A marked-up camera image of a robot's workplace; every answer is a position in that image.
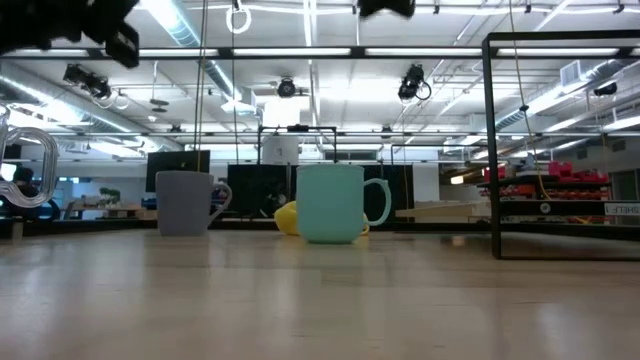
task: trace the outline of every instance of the cable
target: cable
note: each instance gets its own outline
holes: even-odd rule
[[[509,20],[511,23],[511,31],[515,33],[516,25],[513,21],[513,0],[509,0]],[[520,108],[520,111],[522,111],[522,113],[524,114],[524,121],[527,124],[527,131],[529,133],[529,143],[531,144],[531,148],[533,149],[533,161],[536,165],[536,172],[538,173],[538,182],[540,183],[540,191],[542,192],[542,195],[547,200],[551,200],[551,197],[549,196],[549,194],[544,188],[544,181],[542,180],[542,172],[540,171],[540,163],[538,162],[538,152],[536,150],[535,138],[533,137],[533,132],[531,131],[531,125],[529,124],[529,116],[527,115],[528,106],[524,99],[524,89],[522,88],[522,76],[520,73],[520,59],[518,58],[518,44],[516,43],[515,40],[513,41],[513,51],[515,54],[515,61],[516,61],[516,73],[518,75],[518,88],[520,92],[520,101],[522,103],[522,107]]]
[[[231,26],[235,29],[235,24],[236,22],[236,17],[233,16],[231,19]],[[231,48],[234,49],[236,47],[236,35],[234,33],[231,34]],[[231,100],[233,101],[233,133],[234,133],[234,137],[235,137],[235,143],[236,143],[236,165],[240,165],[240,146],[238,144],[238,111],[236,110],[236,88],[235,88],[235,84],[236,84],[236,60],[235,59],[231,59],[231,82],[233,83],[233,89],[231,90],[233,92],[233,94],[231,94]]]
[[[208,0],[202,0],[202,8],[206,9],[208,5]],[[202,121],[202,107],[203,107],[203,98],[202,93],[204,89],[204,68],[206,66],[206,35],[207,35],[207,19],[209,18],[209,13],[207,10],[202,11],[202,21],[200,23],[200,66],[198,66],[198,78],[196,80],[196,109],[195,116],[193,119],[193,149],[197,152],[198,162],[196,165],[197,171],[200,172],[200,159],[201,154],[198,145],[198,120]]]

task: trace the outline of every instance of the clear plastic tube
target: clear plastic tube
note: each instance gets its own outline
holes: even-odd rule
[[[4,149],[21,137],[40,141],[44,146],[44,162],[42,164],[42,185],[35,197],[26,197],[16,184],[11,181],[0,181],[0,195],[11,203],[23,208],[35,208],[53,197],[56,185],[56,167],[58,164],[58,145],[45,131],[37,128],[17,128],[9,131],[11,111],[0,105],[0,165],[4,159]]]

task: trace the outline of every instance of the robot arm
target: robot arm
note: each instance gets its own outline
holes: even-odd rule
[[[139,35],[125,17],[138,0],[0,0],[0,55],[48,50],[51,41],[79,42],[82,34],[127,68],[139,64]]]

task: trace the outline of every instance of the light fixture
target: light fixture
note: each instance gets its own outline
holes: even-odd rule
[[[25,49],[17,50],[6,55],[7,57],[89,57],[86,50],[83,49],[51,49],[51,50],[39,50],[39,49]]]
[[[263,48],[234,49],[237,56],[341,56],[351,54],[349,48]]]
[[[549,151],[548,149],[536,149],[536,155],[540,155],[542,153],[545,153]],[[524,150],[524,151],[519,151],[517,153],[511,154],[509,155],[509,157],[517,157],[517,158],[523,158],[523,157],[527,157],[529,156],[529,154],[533,155],[533,150]]]
[[[573,147],[573,146],[576,146],[578,144],[581,144],[581,143],[583,143],[585,141],[586,141],[585,139],[571,141],[571,142],[568,142],[566,144],[562,144],[562,145],[556,146],[555,148],[553,148],[553,150],[565,150],[565,149],[568,149],[570,147]]]
[[[561,121],[561,122],[559,122],[559,123],[557,123],[557,124],[555,124],[553,126],[550,126],[550,127],[546,128],[544,130],[544,132],[554,132],[554,131],[562,130],[562,129],[568,128],[569,126],[571,126],[571,125],[573,125],[573,124],[575,124],[577,122],[578,122],[578,120],[576,120],[576,119],[569,119],[569,120]]]
[[[192,57],[202,55],[199,48],[140,49],[141,57]],[[218,56],[218,49],[205,49],[204,56]]]
[[[140,154],[137,151],[128,149],[120,145],[114,145],[103,142],[91,143],[91,147],[95,150],[101,151],[106,154],[111,154],[119,157],[139,157]]]
[[[518,56],[611,56],[618,48],[518,48]],[[513,48],[498,49],[498,56],[515,56]]]
[[[181,22],[182,14],[173,0],[140,0],[149,13],[165,28],[175,28]]]
[[[367,48],[369,56],[480,56],[480,48]]]
[[[451,178],[451,185],[464,184],[464,176],[456,176]]]
[[[620,130],[620,129],[624,129],[624,128],[628,128],[636,125],[640,125],[640,116],[634,116],[634,117],[618,120],[614,123],[611,123],[603,127],[602,129],[604,131],[614,131],[614,130]]]

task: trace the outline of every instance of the gray mug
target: gray mug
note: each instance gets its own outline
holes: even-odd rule
[[[222,189],[225,203],[209,215],[211,194]],[[213,176],[192,171],[160,171],[156,174],[158,229],[162,236],[201,236],[211,222],[227,209],[233,193],[225,184],[214,184]]]

